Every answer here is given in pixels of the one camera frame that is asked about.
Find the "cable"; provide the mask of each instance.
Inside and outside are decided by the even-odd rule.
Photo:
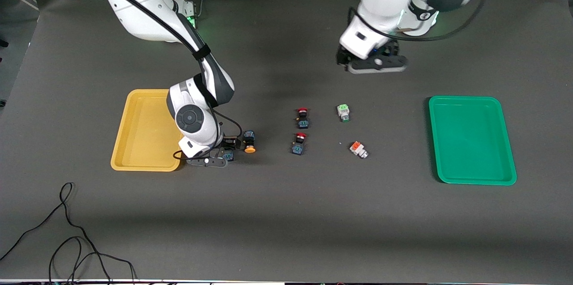
[[[238,122],[235,122],[232,118],[228,118],[227,116],[221,114],[220,112],[217,112],[215,110],[213,110],[213,112],[216,112],[217,115],[223,117],[224,119],[228,120],[229,122],[235,124],[238,128],[239,128],[239,135],[237,135],[238,137],[243,136],[243,128],[241,127],[241,125]]]
[[[350,26],[350,22],[352,22],[352,17],[354,16],[354,14],[356,14],[356,13],[353,14],[350,8],[348,8],[348,12],[346,13],[346,26]]]
[[[82,259],[80,260],[80,263],[77,263],[77,260],[76,260],[76,264],[74,265],[74,269],[73,269],[73,271],[72,271],[72,274],[70,275],[70,277],[68,277],[68,281],[72,281],[72,283],[73,283],[73,280],[74,280],[73,275],[74,275],[74,273],[81,267],[81,265],[84,263],[84,261],[85,261],[88,257],[90,257],[91,255],[97,255],[97,254],[98,254],[98,253],[96,253],[96,252],[91,252],[91,253],[89,253],[89,254],[86,254],[86,255],[84,256],[84,258],[82,258]],[[121,262],[123,262],[123,263],[127,263],[127,264],[129,265],[129,270],[130,270],[130,272],[131,272],[131,281],[132,281],[133,283],[135,283],[135,279],[137,278],[137,273],[135,273],[135,268],[133,268],[133,264],[132,264],[131,262],[129,262],[129,261],[127,261],[127,260],[124,260],[124,259],[121,259],[121,258],[113,257],[113,256],[108,255],[108,254],[100,253],[99,255],[102,255],[102,256],[107,257],[107,258],[111,258],[111,259],[113,259],[113,260],[121,261]]]
[[[145,15],[149,16],[157,22],[160,26],[163,26],[165,30],[167,30],[170,34],[172,34],[177,40],[181,42],[187,49],[189,49],[192,53],[196,53],[197,51],[193,48],[193,46],[185,40],[185,38],[176,30],[174,30],[169,24],[167,24],[164,20],[159,18],[155,13],[151,12],[148,8],[141,5],[141,3],[137,2],[137,0],[125,0],[131,3],[133,6],[141,10],[141,12],[145,13]]]
[[[376,30],[374,27],[372,27],[370,24],[368,24],[368,22],[366,22],[366,20],[364,20],[364,18],[362,18],[362,16],[360,16],[360,14],[358,14],[356,9],[353,8],[352,6],[350,8],[348,8],[348,18],[350,19],[351,13],[354,14],[354,16],[356,16],[358,19],[360,19],[362,21],[362,23],[365,24],[365,26],[370,28],[370,30],[376,32],[377,34],[385,36],[387,38],[391,38],[391,39],[395,39],[395,40],[402,40],[404,42],[435,42],[438,40],[444,40],[444,39],[450,38],[450,37],[454,36],[455,34],[457,34],[458,32],[460,32],[461,30],[464,30],[475,19],[477,14],[479,14],[479,12],[481,11],[481,8],[483,8],[483,4],[485,4],[485,0],[480,0],[477,7],[474,10],[474,12],[466,20],[466,22],[464,22],[464,24],[462,24],[458,28],[452,30],[452,32],[448,32],[447,34],[442,34],[440,36],[428,37],[428,38],[411,38],[411,37],[405,37],[405,36],[395,36],[393,34],[385,34],[384,32]]]
[[[68,193],[68,195],[64,198],[64,201],[66,201],[69,196],[70,196],[70,193]],[[14,250],[14,248],[16,248],[16,246],[18,246],[18,244],[20,244],[20,241],[22,241],[22,238],[24,238],[24,236],[26,236],[26,234],[27,234],[28,232],[31,232],[31,231],[33,231],[33,230],[36,230],[37,228],[39,228],[39,227],[41,227],[43,224],[45,224],[46,221],[48,221],[48,220],[52,217],[52,215],[56,212],[56,210],[60,209],[60,207],[63,206],[63,205],[64,205],[64,203],[63,203],[63,201],[62,201],[59,205],[57,205],[57,206],[51,211],[51,213],[50,213],[39,225],[35,226],[34,228],[31,228],[30,230],[26,230],[26,231],[22,234],[22,236],[20,236],[20,238],[18,238],[18,240],[16,240],[16,242],[14,243],[14,245],[12,245],[12,248],[10,248],[10,249],[6,252],[6,254],[4,254],[4,255],[2,256],[2,258],[0,258],[0,261],[4,260],[4,258],[6,258],[6,256],[8,256],[8,254],[10,254],[10,252],[12,252],[12,250]]]
[[[69,190],[64,196],[64,191],[67,187],[69,187]],[[8,250],[8,252],[6,252],[6,254],[4,254],[2,256],[2,258],[0,258],[0,261],[2,261],[4,258],[6,258],[6,256],[8,256],[8,254],[10,254],[10,252],[12,252],[12,250],[14,250],[14,248],[16,248],[16,246],[18,246],[18,244],[20,244],[20,241],[28,232],[31,232],[31,231],[36,230],[37,228],[41,227],[43,224],[45,224],[45,222],[47,222],[49,220],[49,218],[51,218],[53,216],[53,214],[56,212],[56,210],[60,209],[60,207],[63,206],[65,209],[66,221],[68,222],[68,224],[70,226],[73,226],[74,228],[79,228],[82,231],[83,236],[72,236],[72,237],[67,238],[66,240],[64,240],[64,242],[62,242],[58,246],[58,248],[56,248],[55,252],[51,255],[50,263],[48,266],[49,284],[51,285],[51,283],[52,283],[51,282],[51,270],[52,270],[52,267],[54,265],[54,260],[56,258],[56,255],[58,254],[58,252],[61,250],[61,248],[65,244],[67,244],[68,242],[71,242],[72,240],[75,240],[78,243],[78,247],[79,247],[78,256],[76,258],[76,262],[74,263],[74,269],[73,269],[72,273],[70,274],[70,277],[68,278],[68,280],[71,280],[72,283],[74,283],[74,278],[75,278],[77,269],[85,261],[85,259],[91,255],[96,255],[98,257],[98,260],[100,261],[100,265],[102,267],[102,271],[106,275],[108,281],[111,281],[111,277],[109,276],[109,273],[106,270],[106,266],[103,263],[102,256],[107,257],[107,258],[111,258],[113,260],[122,261],[122,262],[129,264],[129,268],[131,269],[132,281],[135,283],[135,278],[137,278],[137,274],[135,273],[135,268],[133,268],[133,264],[131,262],[124,260],[124,259],[121,259],[121,258],[114,257],[112,255],[108,255],[108,254],[104,254],[102,252],[99,252],[96,249],[94,242],[92,242],[92,240],[88,237],[86,230],[82,226],[74,224],[72,222],[72,220],[70,219],[69,211],[68,211],[68,205],[67,205],[66,201],[69,199],[70,195],[72,194],[73,188],[74,188],[73,183],[64,183],[64,185],[60,189],[60,204],[57,205],[40,224],[38,224],[37,226],[35,226],[34,228],[32,228],[30,230],[25,231],[20,236],[20,238],[18,238],[18,240],[14,243],[14,245],[12,245],[12,247]],[[92,247],[92,249],[94,250],[93,252],[84,256],[84,258],[81,260],[80,260],[80,257],[81,257],[81,253],[82,253],[82,244],[81,244],[80,240],[83,240],[84,242],[89,243],[90,246]]]
[[[70,238],[64,240],[64,242],[62,242],[62,243],[58,246],[58,248],[56,248],[56,251],[51,255],[50,263],[49,263],[49,265],[47,266],[47,279],[48,279],[50,285],[51,285],[51,268],[52,268],[52,267],[54,267],[54,269],[56,268],[56,267],[54,266],[54,259],[56,258],[56,254],[58,254],[58,252],[60,251],[60,249],[61,249],[65,244],[67,244],[70,240],[75,240],[75,241],[77,242],[79,248],[80,248],[80,250],[78,251],[77,258],[76,258],[76,263],[74,264],[74,267],[75,267],[75,266],[77,265],[78,261],[80,260],[80,257],[81,257],[81,242],[80,242],[80,239],[84,240],[84,239],[83,239],[82,237],[80,237],[80,236],[72,236],[72,237],[70,237]]]
[[[221,153],[221,147],[219,146],[219,148],[217,149],[217,154],[215,154],[215,158],[219,157],[219,153]]]

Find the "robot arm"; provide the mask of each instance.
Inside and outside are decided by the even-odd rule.
[[[421,36],[430,30],[436,22],[438,11],[450,11],[457,9],[470,0],[360,0],[358,16],[354,16],[348,25],[348,28],[340,37],[341,49],[338,52],[338,63],[351,63],[352,59],[360,58],[367,60],[366,63],[358,60],[357,63],[351,63],[352,73],[369,73],[369,72],[387,72],[401,71],[405,68],[405,60],[400,63],[398,59],[387,58],[391,56],[393,45],[397,43],[389,42],[389,38],[379,34],[390,34],[400,30],[410,36]],[[394,60],[393,67],[384,70],[386,62],[391,63]],[[352,68],[353,66],[362,66],[362,69]]]
[[[128,1],[108,0],[108,2],[123,27],[137,38],[182,43]],[[210,110],[231,100],[235,93],[235,85],[210,53],[199,33],[188,22],[185,13],[187,2],[184,0],[137,0],[137,2],[176,30],[195,52],[201,53],[197,60],[201,73],[173,85],[167,96],[167,107],[184,135],[179,142],[184,154],[189,158],[204,156],[223,138],[221,128]]]

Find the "gray table surface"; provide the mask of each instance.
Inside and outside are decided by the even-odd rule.
[[[105,1],[41,1],[0,119],[1,251],[73,181],[73,220],[139,278],[573,283],[567,0],[488,0],[456,37],[403,43],[404,73],[364,76],[334,61],[357,2],[205,0],[199,31],[237,87],[219,110],[256,131],[258,152],[227,169],[143,173],[109,165],[125,97],[192,77],[195,61],[182,45],[129,35]],[[440,14],[432,33],[473,7]],[[436,181],[426,100],[442,94],[499,99],[512,187]],[[349,123],[337,119],[340,103]],[[288,153],[297,107],[312,122],[302,157]],[[368,159],[350,154],[355,140]],[[59,212],[0,263],[0,277],[47,277],[72,234]],[[61,276],[76,250],[57,257]],[[129,277],[125,265],[108,270]],[[92,261],[83,277],[103,275]]]

